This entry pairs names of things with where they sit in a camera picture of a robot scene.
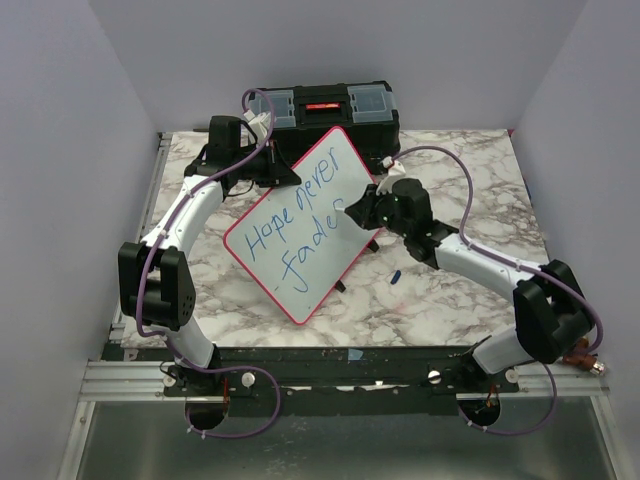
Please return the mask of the blue marker cap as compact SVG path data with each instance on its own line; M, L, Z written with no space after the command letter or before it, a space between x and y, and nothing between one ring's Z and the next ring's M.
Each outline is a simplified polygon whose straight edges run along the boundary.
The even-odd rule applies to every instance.
M400 277L401 277L401 271L396 270L391 278L390 284L395 285L399 281Z

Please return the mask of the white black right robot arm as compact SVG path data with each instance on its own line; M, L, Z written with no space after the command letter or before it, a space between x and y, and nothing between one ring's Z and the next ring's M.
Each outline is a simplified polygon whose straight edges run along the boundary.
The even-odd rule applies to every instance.
M463 357L460 379L471 391L485 390L506 368L555 362L596 325L565 263L537 266L500 260L494 251L480 253L457 228L434 218L429 194L417 179L399 180L385 193L370 184L343 211L364 230L384 228L401 237L416 261L459 274L512 303L514 327L479 342Z

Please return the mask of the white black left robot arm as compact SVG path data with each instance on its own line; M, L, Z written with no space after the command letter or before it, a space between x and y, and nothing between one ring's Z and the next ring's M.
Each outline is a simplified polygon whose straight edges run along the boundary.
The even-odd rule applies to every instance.
M118 252L123 314L134 318L140 336L165 342L189 368L187 382L201 395L220 387L222 372L215 365L216 346L193 315L196 293L188 257L208 218L239 181L275 188L300 184L277 153L274 125L273 114L250 110L241 118L212 117L208 142L185 168L179 194L159 224Z

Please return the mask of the pink-framed whiteboard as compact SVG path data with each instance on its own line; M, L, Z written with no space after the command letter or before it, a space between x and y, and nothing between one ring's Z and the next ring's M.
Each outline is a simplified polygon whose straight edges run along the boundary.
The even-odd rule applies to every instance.
M234 259L296 325L306 323L376 236L334 207L374 179L340 127L294 165L298 186L270 189L224 234Z

